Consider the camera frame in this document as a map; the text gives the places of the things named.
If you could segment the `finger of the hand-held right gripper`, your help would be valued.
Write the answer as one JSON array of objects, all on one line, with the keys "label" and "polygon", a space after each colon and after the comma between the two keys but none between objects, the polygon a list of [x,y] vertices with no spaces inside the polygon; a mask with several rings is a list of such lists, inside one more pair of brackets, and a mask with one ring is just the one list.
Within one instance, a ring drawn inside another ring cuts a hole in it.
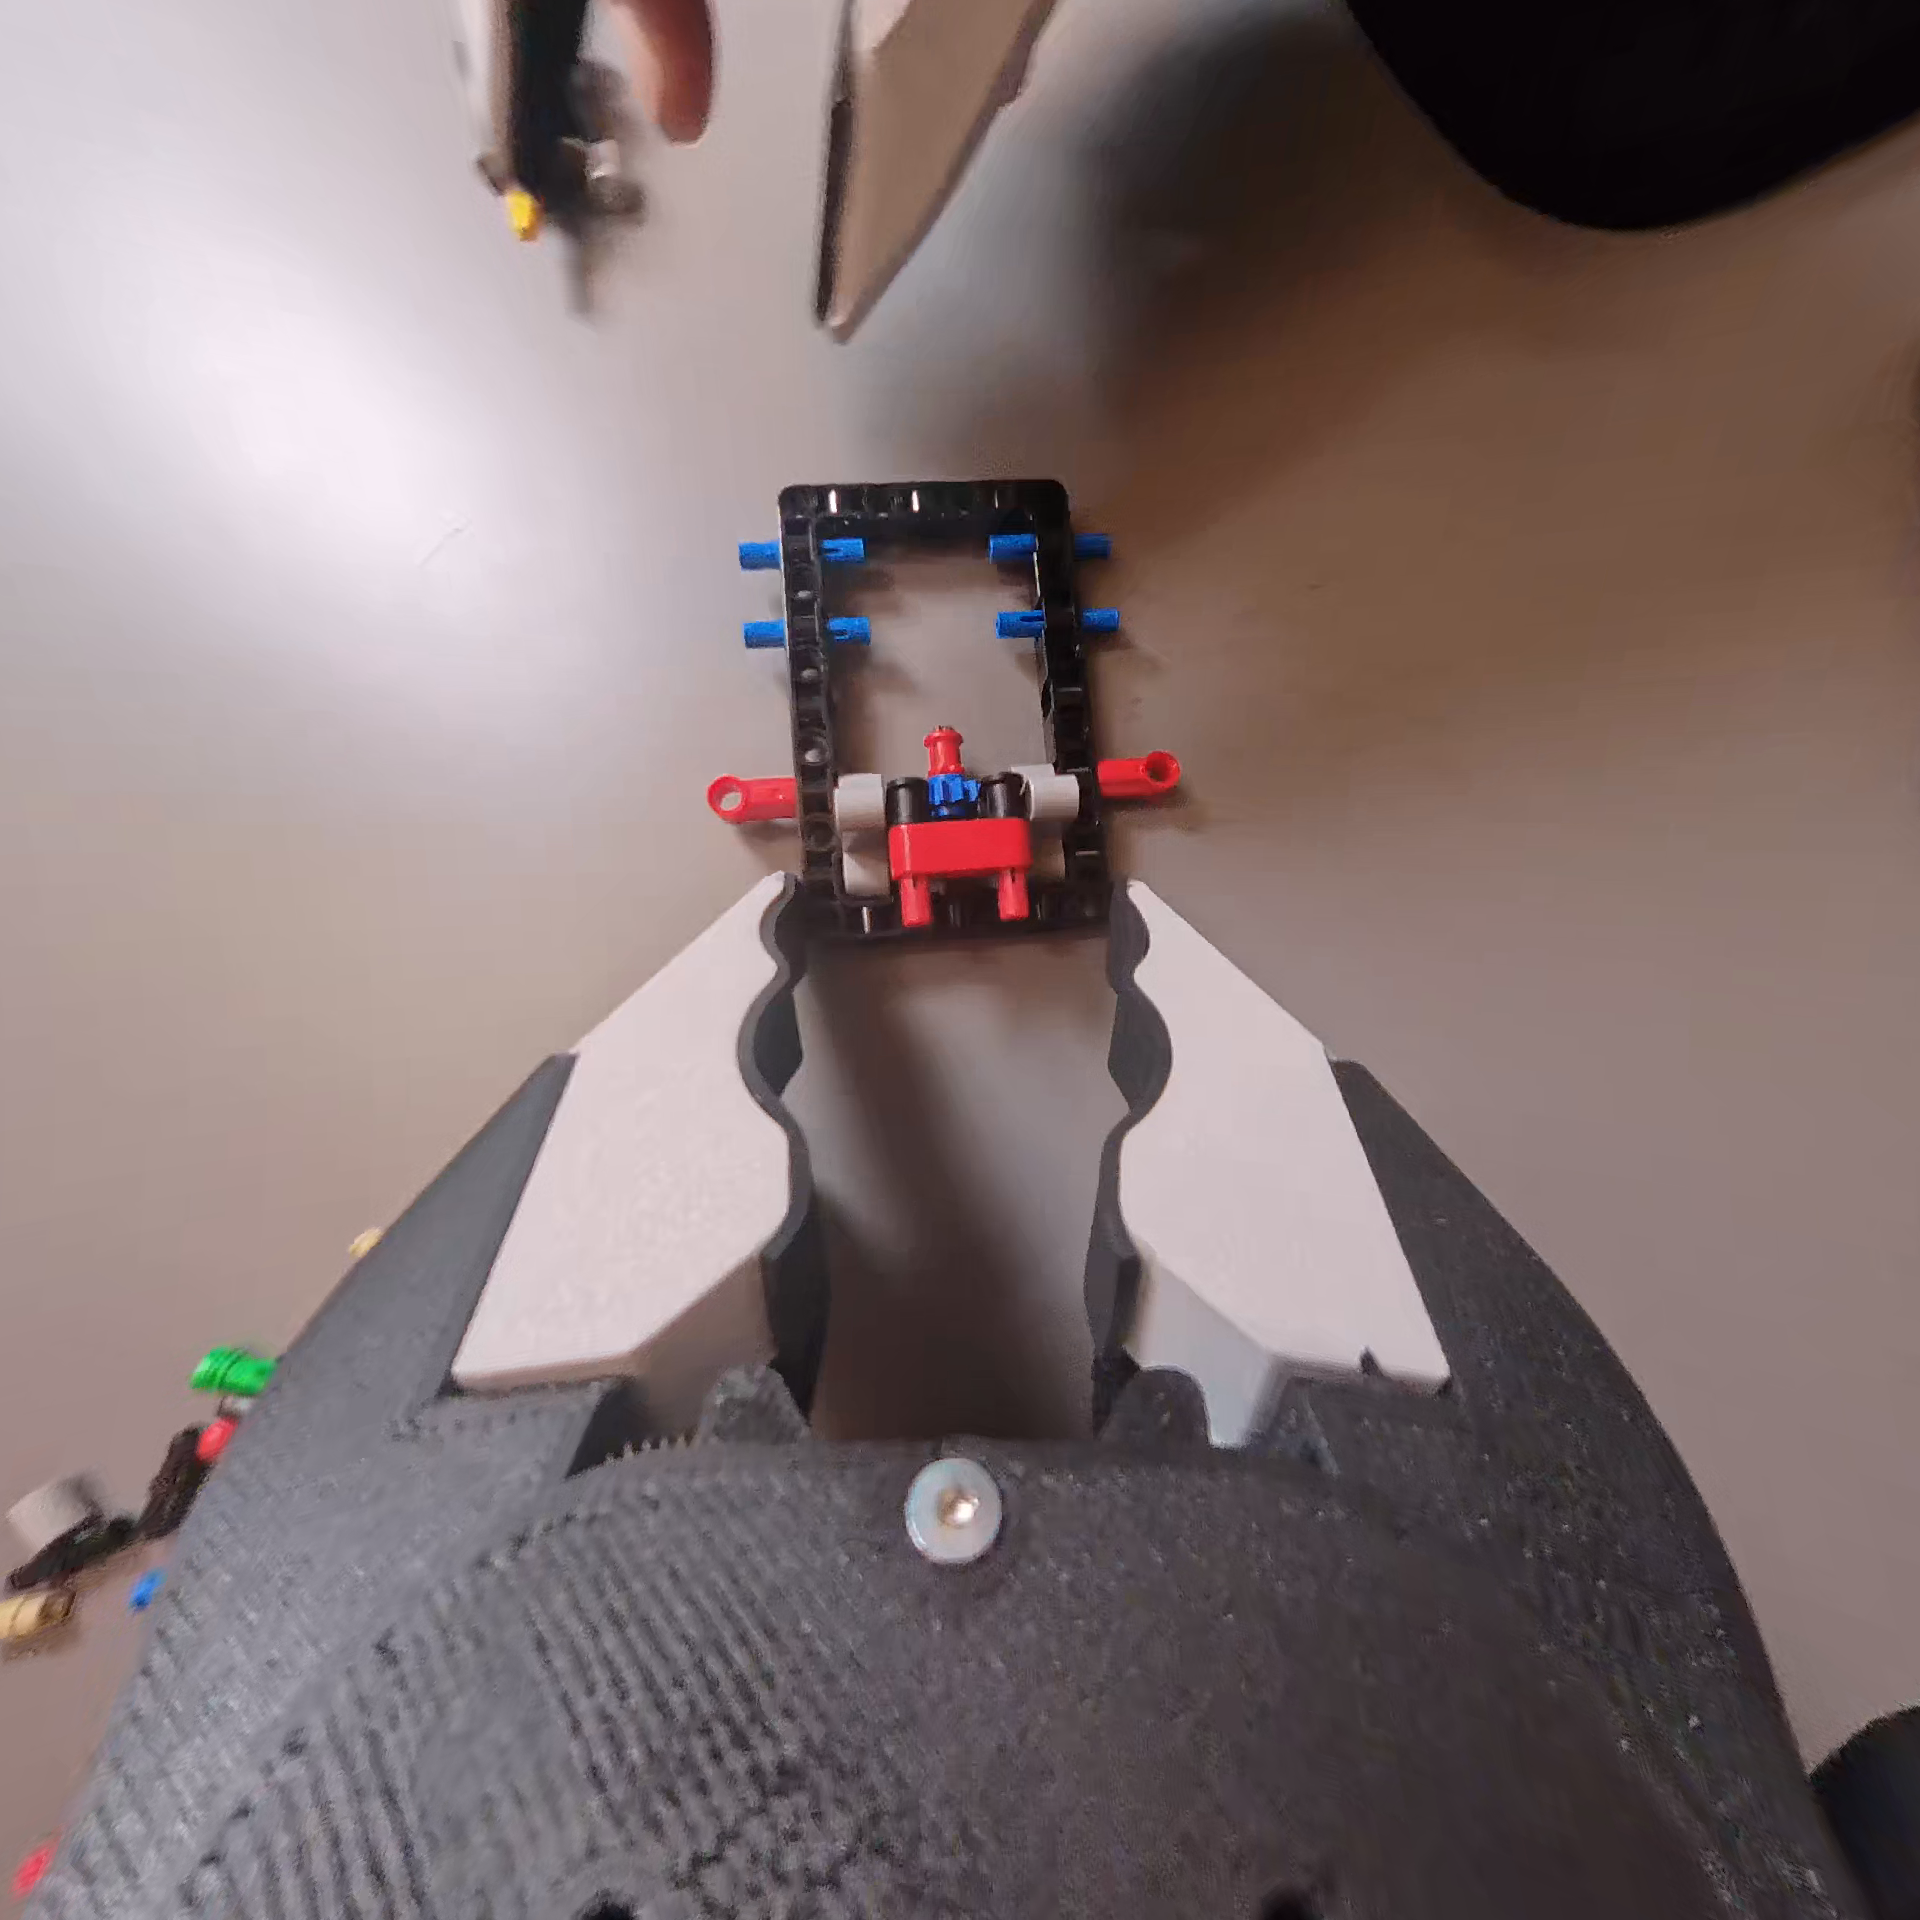
[{"label": "finger of the hand-held right gripper", "polygon": [[493,188],[564,204],[587,181],[587,3],[453,3],[453,47]]},{"label": "finger of the hand-held right gripper", "polygon": [[814,315],[851,343],[1021,95],[1054,3],[844,3]]}]

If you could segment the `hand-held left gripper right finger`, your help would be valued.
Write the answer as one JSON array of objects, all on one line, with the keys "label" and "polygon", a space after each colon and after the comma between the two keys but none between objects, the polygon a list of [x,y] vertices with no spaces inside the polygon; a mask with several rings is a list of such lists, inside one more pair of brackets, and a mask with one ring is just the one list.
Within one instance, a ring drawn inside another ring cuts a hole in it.
[{"label": "hand-held left gripper right finger", "polygon": [[1086,1251],[1094,1421],[1178,1375],[1219,1448],[1295,1383],[1439,1396],[1450,1364],[1327,1044],[1141,881],[1114,895]]}]

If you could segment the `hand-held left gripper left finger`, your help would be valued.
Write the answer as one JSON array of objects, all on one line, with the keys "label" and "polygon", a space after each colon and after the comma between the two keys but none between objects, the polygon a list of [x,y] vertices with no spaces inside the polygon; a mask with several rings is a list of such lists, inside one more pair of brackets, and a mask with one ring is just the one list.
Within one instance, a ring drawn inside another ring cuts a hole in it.
[{"label": "hand-held left gripper left finger", "polygon": [[647,1405],[702,1405],[770,1367],[812,1400],[825,1232],[785,1101],[802,972],[798,882],[764,877],[579,1041],[459,1388],[627,1378]]}]

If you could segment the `grey lego gears yellow axle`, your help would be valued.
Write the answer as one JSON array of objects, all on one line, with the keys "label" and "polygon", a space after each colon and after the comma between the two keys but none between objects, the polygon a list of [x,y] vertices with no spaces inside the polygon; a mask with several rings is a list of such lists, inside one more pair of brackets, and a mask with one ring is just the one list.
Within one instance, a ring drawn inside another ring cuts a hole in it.
[{"label": "grey lego gears yellow axle", "polygon": [[499,199],[510,236],[530,245],[554,231],[589,246],[632,225],[642,188],[622,148],[622,80],[603,61],[581,61],[547,91],[502,165]]}]

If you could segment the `black lego frame assembly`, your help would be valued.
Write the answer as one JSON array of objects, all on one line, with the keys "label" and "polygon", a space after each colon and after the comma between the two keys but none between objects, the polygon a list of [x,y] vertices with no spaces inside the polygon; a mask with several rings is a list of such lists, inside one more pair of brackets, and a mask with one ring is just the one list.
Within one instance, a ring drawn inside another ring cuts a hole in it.
[{"label": "black lego frame assembly", "polygon": [[[847,944],[1013,938],[1102,927],[1114,893],[1109,812],[1164,805],[1185,784],[1169,750],[1098,756],[1092,647],[1123,615],[1082,596],[1081,571],[1114,543],[1077,527],[1052,479],[792,484],[781,532],[745,541],[738,566],[781,580],[776,618],[747,623],[753,653],[785,662],[791,771],[719,777],[708,810],[733,829],[794,830],[809,933]],[[857,771],[839,740],[842,657],[874,642],[840,607],[847,578],[911,554],[991,565],[1022,590],[995,633],[1030,647],[1047,758],[986,768],[938,724],[913,775]]]}]

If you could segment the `pile of small lego pieces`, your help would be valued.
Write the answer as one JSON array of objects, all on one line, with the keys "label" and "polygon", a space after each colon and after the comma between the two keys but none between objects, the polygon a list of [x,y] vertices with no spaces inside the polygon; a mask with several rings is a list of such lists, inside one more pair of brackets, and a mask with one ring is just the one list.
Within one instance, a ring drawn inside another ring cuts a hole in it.
[{"label": "pile of small lego pieces", "polygon": [[[69,1477],[137,1513],[214,1347],[283,1349],[338,1263],[310,1235],[69,1228],[4,1245],[4,1508]],[[17,1916],[23,1862],[61,1839],[139,1651],[129,1591],[156,1559],[133,1549],[82,1576],[54,1631],[4,1644],[2,1879]]]}]

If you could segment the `person's right hand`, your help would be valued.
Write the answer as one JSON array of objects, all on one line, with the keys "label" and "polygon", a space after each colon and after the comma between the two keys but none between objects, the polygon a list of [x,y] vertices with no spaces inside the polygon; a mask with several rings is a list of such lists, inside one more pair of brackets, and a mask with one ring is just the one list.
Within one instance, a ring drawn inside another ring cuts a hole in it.
[{"label": "person's right hand", "polygon": [[715,92],[715,23],[708,3],[617,3],[637,102],[673,145],[705,139]]}]

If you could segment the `dark knit cloth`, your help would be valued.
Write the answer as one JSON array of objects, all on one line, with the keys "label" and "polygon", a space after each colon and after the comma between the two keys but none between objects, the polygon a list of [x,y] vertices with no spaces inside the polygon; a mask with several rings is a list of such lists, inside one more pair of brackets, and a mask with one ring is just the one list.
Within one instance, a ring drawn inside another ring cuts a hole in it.
[{"label": "dark knit cloth", "polygon": [[1613,233],[1760,202],[1916,121],[1915,3],[1351,3],[1503,197]]}]

